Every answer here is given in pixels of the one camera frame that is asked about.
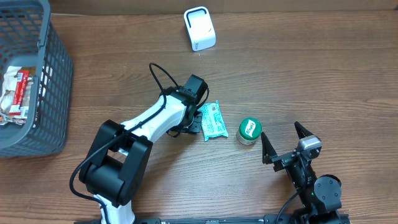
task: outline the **basket handle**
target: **basket handle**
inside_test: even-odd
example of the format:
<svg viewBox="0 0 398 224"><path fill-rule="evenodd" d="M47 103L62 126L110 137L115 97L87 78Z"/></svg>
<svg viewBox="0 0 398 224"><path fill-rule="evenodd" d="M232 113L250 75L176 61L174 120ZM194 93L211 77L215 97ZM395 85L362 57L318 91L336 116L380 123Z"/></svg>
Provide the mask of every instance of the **basket handle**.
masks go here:
<svg viewBox="0 0 398 224"><path fill-rule="evenodd" d="M50 17L51 17L51 6L48 0L39 0L39 3L43 6L43 21L42 29L40 31L40 37L37 41L37 47L39 50L45 46L47 40L47 32L49 31Z"/></svg>

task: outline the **can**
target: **can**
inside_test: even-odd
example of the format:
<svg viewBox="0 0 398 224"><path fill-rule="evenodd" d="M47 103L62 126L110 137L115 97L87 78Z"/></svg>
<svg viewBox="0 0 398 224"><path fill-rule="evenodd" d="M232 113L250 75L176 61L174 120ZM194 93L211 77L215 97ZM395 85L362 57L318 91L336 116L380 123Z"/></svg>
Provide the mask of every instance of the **can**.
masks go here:
<svg viewBox="0 0 398 224"><path fill-rule="evenodd" d="M238 141L245 145L254 144L262 132L261 123L255 118L246 118L236 132Z"/></svg>

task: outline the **tabletop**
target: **tabletop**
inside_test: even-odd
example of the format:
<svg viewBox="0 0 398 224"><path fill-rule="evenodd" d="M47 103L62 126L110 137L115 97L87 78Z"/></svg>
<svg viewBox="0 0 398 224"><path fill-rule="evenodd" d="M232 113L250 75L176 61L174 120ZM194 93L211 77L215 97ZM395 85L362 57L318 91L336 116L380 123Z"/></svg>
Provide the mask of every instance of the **tabletop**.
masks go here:
<svg viewBox="0 0 398 224"><path fill-rule="evenodd" d="M352 223L397 223L397 11L211 17L217 43L200 52L192 52L182 15L54 17L75 66L67 145L57 155L0 159L0 223L100 217L68 181L103 122L132 119L156 102L150 62L180 84L203 78L229 137L163 135L132 202L138 217L277 213L295 190L284 171L262 164L260 142L237 141L240 122L252 116L279 154L297 146L295 121L322 139L313 169L342 181L340 211ZM301 206L296 198L285 212Z"/></svg>

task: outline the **gray basket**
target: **gray basket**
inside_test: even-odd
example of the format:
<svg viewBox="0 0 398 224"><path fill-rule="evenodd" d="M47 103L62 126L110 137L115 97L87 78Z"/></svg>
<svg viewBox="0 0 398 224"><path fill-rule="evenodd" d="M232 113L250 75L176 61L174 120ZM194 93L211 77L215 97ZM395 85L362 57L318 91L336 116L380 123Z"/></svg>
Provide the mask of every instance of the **gray basket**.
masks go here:
<svg viewBox="0 0 398 224"><path fill-rule="evenodd" d="M26 124L0 126L1 157L51 154L65 145L73 65L50 11L47 0L0 0L1 76L8 66L36 66Z"/></svg>

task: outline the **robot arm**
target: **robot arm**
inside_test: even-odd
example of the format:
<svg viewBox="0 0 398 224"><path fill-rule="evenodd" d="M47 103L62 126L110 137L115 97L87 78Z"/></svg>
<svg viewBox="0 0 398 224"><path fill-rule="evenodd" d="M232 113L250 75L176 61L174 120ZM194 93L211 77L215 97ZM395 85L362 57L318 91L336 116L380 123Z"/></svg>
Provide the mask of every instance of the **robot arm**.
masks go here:
<svg viewBox="0 0 398 224"><path fill-rule="evenodd" d="M126 160L122 163L108 156L108 150L97 152L90 162L82 166L79 180L86 185L87 191L105 203L110 223L134 222L131 199L141 184L153 143L171 128L186 128L192 125L197 104L207 88L203 79L192 75L184 86L166 89L166 96L161 95L157 103L138 117L122 124L108 120L101 125L87 157L112 139L122 136L119 141L110 145L108 150L119 151L126 156ZM140 124L162 107L164 98L165 108L148 122ZM137 125L139 128L127 133L128 129ZM101 223L106 224L103 208L101 213Z"/></svg>

